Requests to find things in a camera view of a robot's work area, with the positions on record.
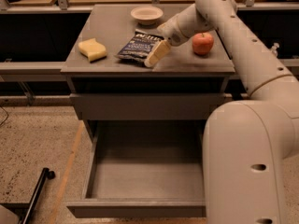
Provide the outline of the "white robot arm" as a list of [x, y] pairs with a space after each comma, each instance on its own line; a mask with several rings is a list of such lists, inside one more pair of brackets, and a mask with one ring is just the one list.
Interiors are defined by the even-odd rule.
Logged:
[[214, 29], [248, 99], [209, 116], [202, 155], [207, 224], [287, 224], [282, 162], [299, 151], [299, 81], [236, 15], [233, 0], [195, 0], [160, 25], [155, 66], [173, 46]]

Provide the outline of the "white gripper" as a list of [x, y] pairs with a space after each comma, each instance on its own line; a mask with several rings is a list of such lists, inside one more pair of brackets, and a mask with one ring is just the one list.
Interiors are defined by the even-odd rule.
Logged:
[[178, 16], [174, 16], [159, 25], [157, 31], [165, 40], [158, 42], [144, 61], [144, 65], [149, 68], [154, 67], [167, 55], [171, 46], [178, 47], [186, 43], [192, 37], [188, 26], [186, 26], [185, 23], [181, 23]]

